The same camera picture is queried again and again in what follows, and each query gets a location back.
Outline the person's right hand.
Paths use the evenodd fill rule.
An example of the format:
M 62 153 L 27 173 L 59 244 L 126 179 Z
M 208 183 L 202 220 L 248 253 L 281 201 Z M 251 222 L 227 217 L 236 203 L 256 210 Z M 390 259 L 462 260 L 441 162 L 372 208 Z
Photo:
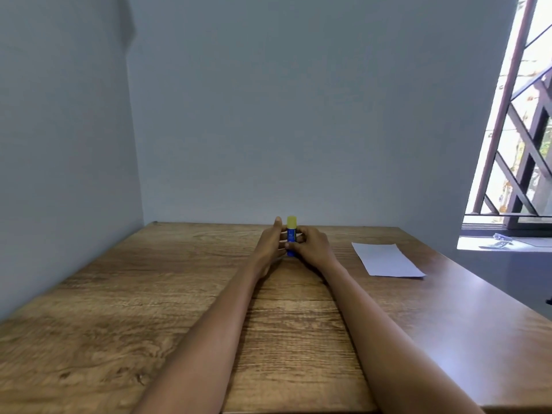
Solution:
M 308 227 L 307 238 L 297 238 L 296 243 L 285 243 L 285 248 L 293 249 L 305 263 L 321 273 L 336 266 L 338 261 L 326 234 L 315 227 L 299 227 Z

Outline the person's left hand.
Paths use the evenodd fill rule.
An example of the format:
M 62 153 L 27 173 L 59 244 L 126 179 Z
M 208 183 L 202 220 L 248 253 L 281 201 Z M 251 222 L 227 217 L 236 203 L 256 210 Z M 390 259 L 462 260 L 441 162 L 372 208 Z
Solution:
M 273 262 L 286 254 L 286 225 L 283 224 L 283 232 L 280 237 L 272 235 L 272 227 L 262 232 L 253 253 L 248 259 L 247 265 L 252 269 L 257 280 L 265 277 Z

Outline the person's left forearm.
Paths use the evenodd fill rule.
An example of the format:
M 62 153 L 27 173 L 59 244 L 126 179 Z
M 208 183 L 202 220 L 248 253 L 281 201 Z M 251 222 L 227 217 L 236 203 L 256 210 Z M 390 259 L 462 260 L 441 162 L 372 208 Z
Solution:
M 270 260 L 250 257 L 186 333 L 132 414 L 220 414 L 252 295 Z

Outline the person's right forearm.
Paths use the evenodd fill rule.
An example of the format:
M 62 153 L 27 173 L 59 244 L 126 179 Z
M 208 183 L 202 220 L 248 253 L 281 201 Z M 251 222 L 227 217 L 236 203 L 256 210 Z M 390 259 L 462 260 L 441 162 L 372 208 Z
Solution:
M 382 414 L 485 414 L 336 260 L 320 268 Z

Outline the white paper sheet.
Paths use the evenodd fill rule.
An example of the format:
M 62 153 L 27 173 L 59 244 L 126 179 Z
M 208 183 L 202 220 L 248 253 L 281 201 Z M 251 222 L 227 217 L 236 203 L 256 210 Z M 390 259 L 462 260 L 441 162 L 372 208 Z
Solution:
M 357 256 L 372 277 L 424 278 L 419 270 L 396 244 L 352 243 Z

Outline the small crumpled wrapper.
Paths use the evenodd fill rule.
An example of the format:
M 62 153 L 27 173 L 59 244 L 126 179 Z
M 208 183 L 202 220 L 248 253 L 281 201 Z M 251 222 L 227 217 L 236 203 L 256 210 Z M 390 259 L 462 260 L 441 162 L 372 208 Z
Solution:
M 513 245 L 513 243 L 512 237 L 495 233 L 492 238 L 487 238 L 478 247 L 482 250 L 504 250 Z

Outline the brown window grille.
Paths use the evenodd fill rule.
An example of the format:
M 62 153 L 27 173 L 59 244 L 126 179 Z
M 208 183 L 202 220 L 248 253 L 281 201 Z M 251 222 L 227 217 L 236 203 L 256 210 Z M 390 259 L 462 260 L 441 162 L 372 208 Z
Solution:
M 517 0 L 463 236 L 552 237 L 552 0 Z

